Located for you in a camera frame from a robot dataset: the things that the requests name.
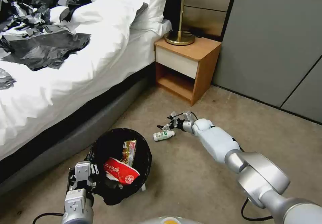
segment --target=food wrapper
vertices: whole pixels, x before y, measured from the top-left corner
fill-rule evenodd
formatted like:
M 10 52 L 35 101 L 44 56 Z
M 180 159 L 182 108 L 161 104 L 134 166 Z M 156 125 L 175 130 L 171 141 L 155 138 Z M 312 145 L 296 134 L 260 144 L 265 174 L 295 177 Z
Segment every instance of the food wrapper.
M 116 180 L 122 185 L 132 184 L 140 176 L 137 170 L 114 158 L 109 158 L 103 165 L 103 168 L 107 178 Z
M 123 157 L 121 159 L 121 162 L 127 164 L 128 166 L 132 166 L 134 155 L 135 155 L 135 149 L 136 149 L 137 141 L 136 140 L 130 140 L 125 141 L 123 144 Z

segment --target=lamp base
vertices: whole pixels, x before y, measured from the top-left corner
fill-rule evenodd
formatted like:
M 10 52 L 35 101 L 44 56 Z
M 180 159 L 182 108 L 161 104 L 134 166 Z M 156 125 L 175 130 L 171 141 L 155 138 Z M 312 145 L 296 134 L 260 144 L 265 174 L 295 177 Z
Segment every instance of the lamp base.
M 170 31 L 164 36 L 167 43 L 172 45 L 190 45 L 195 41 L 195 36 L 188 31 Z

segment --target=white duvet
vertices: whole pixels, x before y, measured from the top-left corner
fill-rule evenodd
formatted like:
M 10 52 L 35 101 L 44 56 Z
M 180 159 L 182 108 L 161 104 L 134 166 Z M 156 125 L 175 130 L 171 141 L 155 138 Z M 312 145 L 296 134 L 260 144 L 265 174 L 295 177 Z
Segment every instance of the white duvet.
M 92 1 L 77 9 L 72 22 L 66 24 L 75 33 L 91 34 L 91 41 L 71 54 L 59 70 L 31 71 L 21 64 L 0 61 L 0 68 L 16 80 L 14 87 L 0 91 L 0 160 L 55 124 L 53 119 L 61 121 L 66 112 L 73 113 L 110 88 L 100 76 L 124 52 L 130 25 L 143 2 Z

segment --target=headboard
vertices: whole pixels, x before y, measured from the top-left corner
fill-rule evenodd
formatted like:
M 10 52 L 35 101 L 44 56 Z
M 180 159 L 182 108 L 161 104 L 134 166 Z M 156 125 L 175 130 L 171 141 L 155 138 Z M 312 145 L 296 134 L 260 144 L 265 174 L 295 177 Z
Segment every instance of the headboard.
M 179 28 L 181 0 L 167 0 L 164 18 Z M 234 0 L 185 0 L 182 28 L 197 36 L 223 40 Z

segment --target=trash can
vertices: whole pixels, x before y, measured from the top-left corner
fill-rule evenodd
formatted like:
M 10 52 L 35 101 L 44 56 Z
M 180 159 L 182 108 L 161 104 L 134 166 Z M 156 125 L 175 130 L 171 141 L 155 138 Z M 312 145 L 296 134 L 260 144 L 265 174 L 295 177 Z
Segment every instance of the trash can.
M 112 189 L 105 185 L 107 177 L 103 165 L 110 157 L 121 160 L 123 143 L 128 140 L 137 141 L 132 167 L 140 173 L 140 176 L 132 184 L 125 185 L 122 189 L 118 187 Z M 95 141 L 84 160 L 96 163 L 100 172 L 99 176 L 94 180 L 96 187 L 93 193 L 100 195 L 107 205 L 116 205 L 136 193 L 145 183 L 151 168 L 152 154 L 148 143 L 141 134 L 128 128 L 115 128 Z

